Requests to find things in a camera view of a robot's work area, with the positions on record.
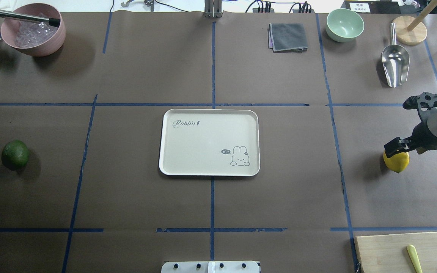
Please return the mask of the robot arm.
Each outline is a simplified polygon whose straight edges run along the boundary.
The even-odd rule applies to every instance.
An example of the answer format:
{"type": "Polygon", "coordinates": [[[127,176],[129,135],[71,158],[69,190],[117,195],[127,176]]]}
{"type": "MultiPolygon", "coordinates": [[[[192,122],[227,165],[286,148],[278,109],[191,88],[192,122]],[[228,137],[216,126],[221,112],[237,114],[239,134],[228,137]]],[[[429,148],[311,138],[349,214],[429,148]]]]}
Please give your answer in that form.
{"type": "Polygon", "coordinates": [[[420,123],[408,138],[394,138],[384,145],[383,160],[388,169],[400,173],[409,164],[408,153],[423,154],[437,150],[437,94],[423,92],[407,98],[402,104],[406,110],[416,109],[420,123]]]}

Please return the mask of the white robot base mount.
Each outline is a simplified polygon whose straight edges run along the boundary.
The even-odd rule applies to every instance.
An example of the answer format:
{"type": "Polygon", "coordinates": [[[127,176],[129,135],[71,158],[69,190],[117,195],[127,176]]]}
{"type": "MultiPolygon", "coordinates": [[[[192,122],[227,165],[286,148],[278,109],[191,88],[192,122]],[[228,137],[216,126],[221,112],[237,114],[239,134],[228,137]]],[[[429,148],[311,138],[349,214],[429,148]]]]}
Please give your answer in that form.
{"type": "Polygon", "coordinates": [[[252,260],[233,261],[168,261],[162,273],[260,273],[260,262],[252,260]]]}

